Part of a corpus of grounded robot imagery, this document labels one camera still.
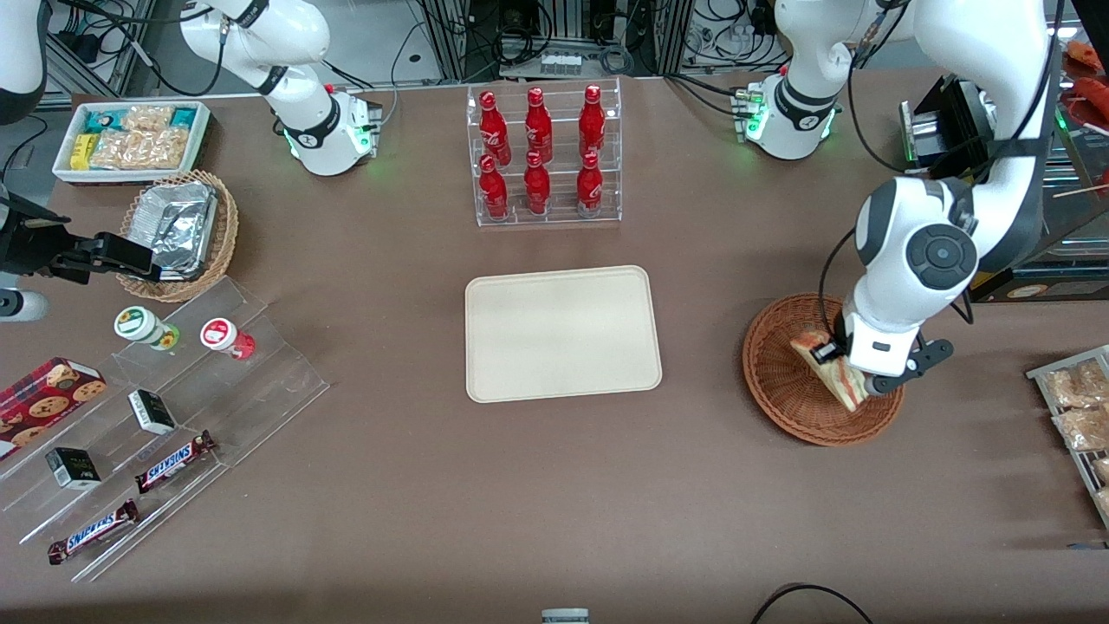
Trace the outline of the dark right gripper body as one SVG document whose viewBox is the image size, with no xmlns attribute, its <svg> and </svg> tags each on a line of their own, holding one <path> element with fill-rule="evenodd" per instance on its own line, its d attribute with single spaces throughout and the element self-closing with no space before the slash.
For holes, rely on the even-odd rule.
<svg viewBox="0 0 1109 624">
<path fill-rule="evenodd" d="M 71 248 L 67 224 L 71 218 L 59 216 L 20 195 L 3 195 L 3 228 L 1 229 L 1 270 L 20 276 L 57 277 L 55 260 Z"/>
</svg>

